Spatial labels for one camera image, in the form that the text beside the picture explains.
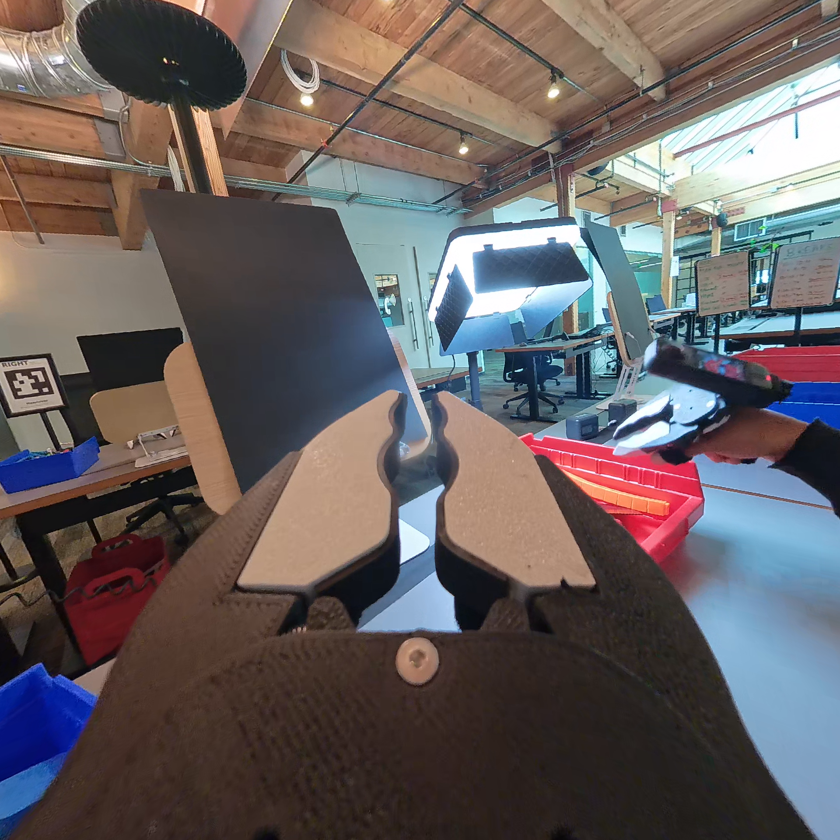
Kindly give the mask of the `black round disc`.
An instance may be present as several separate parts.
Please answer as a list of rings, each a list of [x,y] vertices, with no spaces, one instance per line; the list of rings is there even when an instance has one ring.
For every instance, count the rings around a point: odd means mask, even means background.
[[[165,105],[194,193],[214,188],[197,114],[236,102],[247,69],[234,41],[204,16],[159,1],[97,1],[76,22],[82,54],[99,76],[129,97]]]

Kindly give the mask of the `studio light panel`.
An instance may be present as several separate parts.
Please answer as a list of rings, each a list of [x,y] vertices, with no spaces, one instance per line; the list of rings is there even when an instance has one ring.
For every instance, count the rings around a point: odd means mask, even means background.
[[[592,288],[574,217],[458,227],[427,305],[442,355],[533,339]]]

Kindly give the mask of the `silver air duct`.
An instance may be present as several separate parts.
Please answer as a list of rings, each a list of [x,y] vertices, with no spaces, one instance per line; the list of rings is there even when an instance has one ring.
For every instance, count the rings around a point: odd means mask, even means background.
[[[110,91],[77,39],[77,19],[91,1],[64,1],[61,24],[41,31],[1,28],[1,91],[67,98]]]

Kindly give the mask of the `fiducial marker sign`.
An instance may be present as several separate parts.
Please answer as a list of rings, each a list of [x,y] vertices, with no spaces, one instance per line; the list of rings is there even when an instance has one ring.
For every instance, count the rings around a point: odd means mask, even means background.
[[[1,403],[7,418],[39,416],[53,450],[67,449],[47,416],[50,412],[64,416],[69,408],[67,393],[51,353],[3,357]]]

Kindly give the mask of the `brown partition board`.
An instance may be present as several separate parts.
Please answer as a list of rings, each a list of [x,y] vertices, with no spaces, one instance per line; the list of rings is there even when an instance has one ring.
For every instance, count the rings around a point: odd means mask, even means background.
[[[750,254],[734,251],[695,264],[696,311],[702,318],[750,308]]]
[[[771,309],[831,306],[839,275],[839,238],[782,245],[770,283]]]

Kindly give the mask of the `red storage tote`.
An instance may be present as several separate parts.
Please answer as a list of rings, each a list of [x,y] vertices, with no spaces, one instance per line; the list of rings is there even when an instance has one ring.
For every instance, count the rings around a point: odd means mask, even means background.
[[[838,345],[771,347],[745,350],[734,356],[760,364],[788,382],[839,383]]]

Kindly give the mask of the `blue bin with white label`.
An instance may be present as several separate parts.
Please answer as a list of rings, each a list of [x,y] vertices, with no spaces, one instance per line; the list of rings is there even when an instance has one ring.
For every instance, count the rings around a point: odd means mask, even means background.
[[[816,419],[839,429],[839,383],[797,382],[791,393],[769,410],[810,424]]]

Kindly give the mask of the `pale board on stand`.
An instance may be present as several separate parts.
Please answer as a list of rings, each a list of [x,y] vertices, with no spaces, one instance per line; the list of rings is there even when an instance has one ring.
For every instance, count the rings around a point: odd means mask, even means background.
[[[103,439],[120,445],[135,467],[157,466],[187,455],[163,381],[96,392],[89,405]]]

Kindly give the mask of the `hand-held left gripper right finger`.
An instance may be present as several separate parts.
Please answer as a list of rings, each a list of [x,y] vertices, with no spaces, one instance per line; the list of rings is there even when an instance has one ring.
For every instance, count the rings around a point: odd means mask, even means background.
[[[510,600],[527,611],[562,590],[596,592],[585,554],[538,463],[511,430],[445,393],[434,399],[435,569],[462,631]]]

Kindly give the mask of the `red plastic bin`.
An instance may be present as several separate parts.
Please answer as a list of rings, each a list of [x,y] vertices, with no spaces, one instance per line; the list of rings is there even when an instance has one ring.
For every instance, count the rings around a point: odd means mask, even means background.
[[[615,456],[607,446],[560,437],[521,436],[535,455],[584,479],[643,497],[668,501],[667,518],[610,514],[657,562],[663,562],[685,540],[704,511],[705,498],[697,467],[664,465],[646,455]]]

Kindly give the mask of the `black flag panel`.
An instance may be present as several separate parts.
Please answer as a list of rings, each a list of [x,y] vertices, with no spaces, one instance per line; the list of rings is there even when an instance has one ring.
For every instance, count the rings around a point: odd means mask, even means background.
[[[634,271],[617,231],[612,227],[590,223],[583,226],[581,236],[609,286],[607,308],[622,362],[622,372],[614,396],[616,400],[634,398],[645,353],[651,343],[656,343],[658,336],[650,322]]]

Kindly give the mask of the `ceiling light bulb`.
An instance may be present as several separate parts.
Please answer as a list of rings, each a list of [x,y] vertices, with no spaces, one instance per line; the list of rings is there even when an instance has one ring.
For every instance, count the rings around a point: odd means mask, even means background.
[[[289,58],[286,49],[280,49],[280,66],[291,85],[299,92],[300,104],[309,109],[314,104],[314,96],[321,87],[320,68],[315,59],[306,58],[309,63],[308,74],[303,75],[296,69]]]

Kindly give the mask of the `black board with pale rim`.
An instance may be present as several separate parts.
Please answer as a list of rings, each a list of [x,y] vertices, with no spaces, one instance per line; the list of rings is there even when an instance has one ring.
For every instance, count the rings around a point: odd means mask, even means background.
[[[340,214],[325,206],[143,190],[185,324],[164,380],[205,503],[226,513],[290,452],[389,390],[406,458],[431,427]]]

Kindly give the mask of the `black office chair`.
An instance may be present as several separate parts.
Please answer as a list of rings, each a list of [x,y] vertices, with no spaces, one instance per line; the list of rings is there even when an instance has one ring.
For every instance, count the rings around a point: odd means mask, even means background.
[[[178,507],[195,508],[203,504],[203,502],[204,499],[202,497],[196,496],[193,493],[181,493],[158,497],[153,502],[126,517],[126,528],[122,531],[122,534],[136,532],[141,526],[154,517],[162,515],[173,526],[175,526],[175,529],[177,530],[175,543],[185,548],[188,546],[190,539],[187,536],[175,509]]]
[[[551,423],[552,417],[540,412],[543,403],[550,406],[552,415],[559,411],[559,405],[564,403],[560,395],[547,394],[544,383],[547,380],[557,380],[561,375],[559,366],[553,364],[556,348],[537,344],[523,344],[512,350],[503,350],[504,364],[502,380],[518,388],[523,385],[527,394],[520,400],[515,413],[510,418],[517,421],[533,423]]]

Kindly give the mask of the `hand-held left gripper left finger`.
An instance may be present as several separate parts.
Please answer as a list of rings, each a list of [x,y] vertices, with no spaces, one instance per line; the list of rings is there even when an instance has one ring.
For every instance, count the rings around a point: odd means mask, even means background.
[[[238,580],[243,592],[341,601],[354,623],[400,572],[398,498],[408,398],[378,395],[301,451]]]

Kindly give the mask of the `orange tool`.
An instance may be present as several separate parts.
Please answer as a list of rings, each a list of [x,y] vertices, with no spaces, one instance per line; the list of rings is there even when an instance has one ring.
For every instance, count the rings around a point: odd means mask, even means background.
[[[670,514],[670,504],[667,500],[643,497],[633,493],[617,490],[584,479],[562,469],[563,472],[589,498],[598,503],[606,512],[612,515],[649,516],[667,518]]]

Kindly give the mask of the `blue plastic bin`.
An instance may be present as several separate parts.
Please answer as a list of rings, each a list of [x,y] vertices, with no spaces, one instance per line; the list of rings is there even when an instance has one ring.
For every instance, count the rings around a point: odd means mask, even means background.
[[[95,695],[42,664],[1,688],[1,838],[43,798],[96,704]]]
[[[13,494],[74,480],[98,462],[99,454],[100,447],[94,437],[53,454],[21,451],[2,460],[1,487],[7,494]]]

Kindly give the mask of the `black standing board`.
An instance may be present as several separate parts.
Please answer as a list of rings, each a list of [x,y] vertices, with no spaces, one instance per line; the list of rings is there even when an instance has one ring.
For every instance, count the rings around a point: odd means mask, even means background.
[[[168,357],[183,341],[181,328],[77,337],[94,393],[162,382]]]

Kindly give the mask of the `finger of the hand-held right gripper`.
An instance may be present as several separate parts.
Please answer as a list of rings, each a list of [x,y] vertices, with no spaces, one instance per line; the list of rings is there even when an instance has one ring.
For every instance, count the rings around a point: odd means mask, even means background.
[[[613,438],[631,438],[662,426],[668,431],[673,412],[671,394],[665,392],[657,395],[618,425]]]
[[[690,426],[680,423],[622,424],[616,430],[616,456],[660,453],[661,457],[687,457],[689,443]]]

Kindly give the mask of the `wooden office desk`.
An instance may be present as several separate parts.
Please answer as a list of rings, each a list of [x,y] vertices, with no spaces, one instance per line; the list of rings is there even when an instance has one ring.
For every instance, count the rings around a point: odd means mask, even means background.
[[[600,333],[585,333],[577,338],[540,340],[528,343],[517,343],[511,346],[494,350],[495,353],[525,353],[528,356],[539,354],[551,354],[560,360],[577,359],[582,357],[582,362],[575,366],[576,385],[571,392],[564,396],[570,396],[578,400],[599,401],[611,396],[609,393],[598,392],[594,386],[594,374],[592,370],[592,353],[595,350],[603,350],[609,342],[615,339],[613,329],[605,329]]]
[[[48,535],[196,485],[188,455],[138,467],[128,451],[108,444],[78,478],[1,494],[1,519],[15,519],[37,576],[63,596],[67,578]]]
[[[411,375],[420,392],[429,390],[463,391],[469,379],[469,369],[465,366],[434,368],[411,368]]]

